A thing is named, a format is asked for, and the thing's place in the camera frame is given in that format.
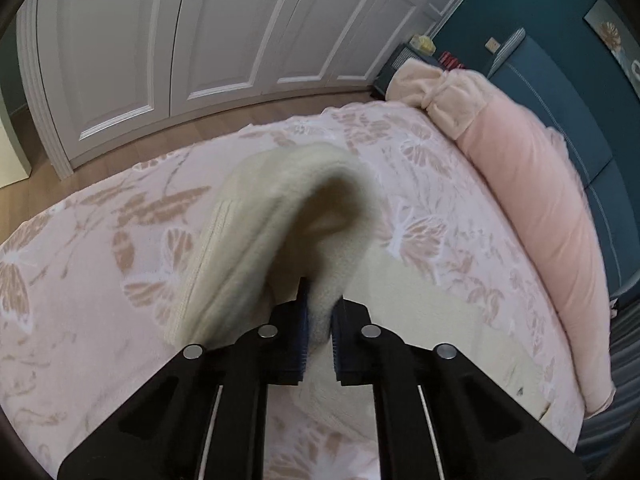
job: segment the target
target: white wardrobe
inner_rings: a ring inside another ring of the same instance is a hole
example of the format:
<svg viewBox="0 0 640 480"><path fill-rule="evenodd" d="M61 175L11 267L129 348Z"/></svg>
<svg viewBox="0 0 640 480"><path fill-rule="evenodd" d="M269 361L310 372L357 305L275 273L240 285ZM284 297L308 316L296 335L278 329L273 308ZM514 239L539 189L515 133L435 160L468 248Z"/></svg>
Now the white wardrobe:
<svg viewBox="0 0 640 480"><path fill-rule="evenodd" d="M370 85L462 0L27 0L18 55L56 171L222 109Z"/></svg>

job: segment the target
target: framed picture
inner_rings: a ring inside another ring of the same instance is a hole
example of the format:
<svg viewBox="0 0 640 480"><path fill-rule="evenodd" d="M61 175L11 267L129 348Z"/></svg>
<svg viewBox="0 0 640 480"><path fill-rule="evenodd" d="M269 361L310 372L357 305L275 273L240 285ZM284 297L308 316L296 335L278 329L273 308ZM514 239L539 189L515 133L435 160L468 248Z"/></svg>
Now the framed picture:
<svg viewBox="0 0 640 480"><path fill-rule="evenodd" d="M640 46L605 0L598 0L584 17L622 67L640 98Z"/></svg>

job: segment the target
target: pink bolster pillow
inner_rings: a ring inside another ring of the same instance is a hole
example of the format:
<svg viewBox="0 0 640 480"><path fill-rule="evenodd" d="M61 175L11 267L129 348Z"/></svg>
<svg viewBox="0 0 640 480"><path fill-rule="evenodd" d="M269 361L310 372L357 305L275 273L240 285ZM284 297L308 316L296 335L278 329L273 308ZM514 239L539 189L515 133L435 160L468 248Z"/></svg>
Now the pink bolster pillow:
<svg viewBox="0 0 640 480"><path fill-rule="evenodd" d="M615 391L609 293L590 214L544 129L495 90L456 143L487 180L545 283L590 416L606 409Z"/></svg>

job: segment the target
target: butterfly pattern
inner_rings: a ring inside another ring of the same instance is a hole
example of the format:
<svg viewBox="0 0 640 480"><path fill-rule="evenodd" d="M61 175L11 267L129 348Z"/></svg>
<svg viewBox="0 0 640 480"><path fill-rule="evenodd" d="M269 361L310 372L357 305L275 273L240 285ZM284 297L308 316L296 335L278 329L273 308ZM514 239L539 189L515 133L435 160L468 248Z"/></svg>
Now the butterfly pattern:
<svg viewBox="0 0 640 480"><path fill-rule="evenodd" d="M216 189L244 158L331 142L380 192L375 243L519 340L543 370L546 425L575 447L582 397L544 285L491 191L419 110L372 102L240 132L137 164L79 191L0 246L0 402L52 474L175 353L162 324ZM379 478L354 442L271 395L264 477Z"/></svg>

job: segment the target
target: teal headboard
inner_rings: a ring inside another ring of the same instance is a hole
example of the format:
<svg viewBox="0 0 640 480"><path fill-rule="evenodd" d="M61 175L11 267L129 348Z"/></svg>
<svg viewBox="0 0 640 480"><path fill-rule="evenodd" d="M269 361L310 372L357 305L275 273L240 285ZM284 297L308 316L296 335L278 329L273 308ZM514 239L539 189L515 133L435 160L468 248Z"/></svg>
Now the teal headboard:
<svg viewBox="0 0 640 480"><path fill-rule="evenodd" d="M505 42L488 69L491 82L564 135L580 174L607 272L617 296L638 281L640 242L631 202L609 143L574 86L547 53L521 29Z"/></svg>

